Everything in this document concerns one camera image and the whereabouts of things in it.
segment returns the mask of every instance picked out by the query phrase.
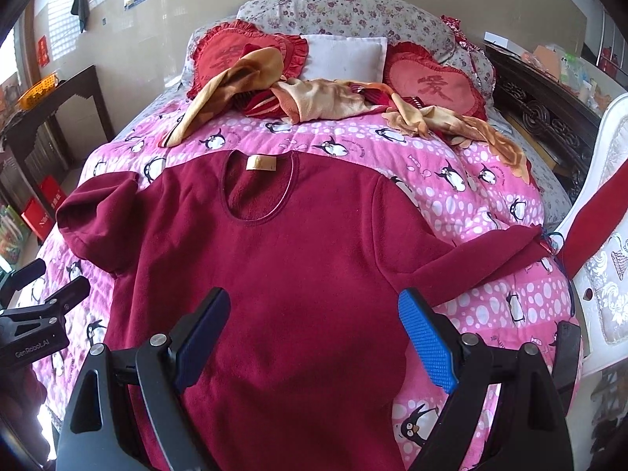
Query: dark blue gripper pad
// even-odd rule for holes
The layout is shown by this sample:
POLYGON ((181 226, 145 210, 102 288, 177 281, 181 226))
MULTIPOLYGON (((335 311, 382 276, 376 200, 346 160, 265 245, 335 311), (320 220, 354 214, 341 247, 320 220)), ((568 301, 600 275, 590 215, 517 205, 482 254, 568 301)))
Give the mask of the dark blue gripper pad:
POLYGON ((181 348, 177 358, 177 375, 174 385, 179 393, 196 384, 209 359, 216 341, 221 336, 231 312, 227 291, 221 290, 203 313, 181 348))
POLYGON ((458 385, 453 372, 453 356, 429 317, 414 300, 412 292, 407 289, 399 295, 399 317, 431 382, 443 388, 447 394, 453 393, 458 385))

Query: glossy wall panel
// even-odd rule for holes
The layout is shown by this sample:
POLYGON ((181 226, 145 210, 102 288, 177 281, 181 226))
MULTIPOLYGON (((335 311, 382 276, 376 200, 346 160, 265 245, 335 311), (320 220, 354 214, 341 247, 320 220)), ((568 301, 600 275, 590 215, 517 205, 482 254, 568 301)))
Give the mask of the glossy wall panel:
MULTIPOLYGON (((35 18, 35 37, 46 35, 51 63, 70 77, 95 64, 116 131, 120 131, 181 73, 192 31, 237 12, 246 0, 146 0, 124 11, 122 0, 92 10, 88 31, 79 34, 73 0, 48 0, 35 18)), ((579 51, 586 20, 571 0, 407 0, 436 14, 457 16, 475 40, 485 30, 520 45, 556 42, 579 51)), ((76 157, 87 157, 104 140, 91 102, 71 101, 58 113, 76 157)))

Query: sweatshirt sleeve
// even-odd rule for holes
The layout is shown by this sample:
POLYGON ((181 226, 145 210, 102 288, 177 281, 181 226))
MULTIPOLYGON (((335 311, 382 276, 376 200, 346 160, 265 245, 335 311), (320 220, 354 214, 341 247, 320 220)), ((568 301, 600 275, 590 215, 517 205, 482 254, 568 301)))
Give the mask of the sweatshirt sleeve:
POLYGON ((59 231, 78 258, 108 273, 133 258, 126 231, 137 193, 137 173, 98 175, 81 184, 57 211, 59 231))
POLYGON ((491 230, 458 246, 443 242, 383 176, 373 196, 372 227, 375 259, 384 277, 397 292, 416 287, 432 307, 549 255, 538 225, 491 230))

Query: yellow basket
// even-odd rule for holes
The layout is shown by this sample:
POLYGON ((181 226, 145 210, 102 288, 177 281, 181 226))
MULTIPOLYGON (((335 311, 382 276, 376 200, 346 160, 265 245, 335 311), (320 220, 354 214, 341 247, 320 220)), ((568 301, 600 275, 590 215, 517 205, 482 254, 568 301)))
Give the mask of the yellow basket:
POLYGON ((18 105, 20 105, 20 108, 24 111, 32 110, 35 106, 37 106, 39 101, 52 92, 58 84, 59 78, 57 73, 52 73, 51 75, 46 76, 42 81, 33 85, 32 88, 29 88, 28 91, 20 97, 18 105))

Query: beige label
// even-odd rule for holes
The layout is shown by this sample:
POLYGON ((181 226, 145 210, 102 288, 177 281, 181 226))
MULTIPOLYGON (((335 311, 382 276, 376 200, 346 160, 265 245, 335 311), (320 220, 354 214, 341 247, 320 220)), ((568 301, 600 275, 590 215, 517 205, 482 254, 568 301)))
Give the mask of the beige label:
POLYGON ((266 170, 274 172, 277 170, 277 158, 274 155, 250 155, 246 161, 247 170, 266 170))

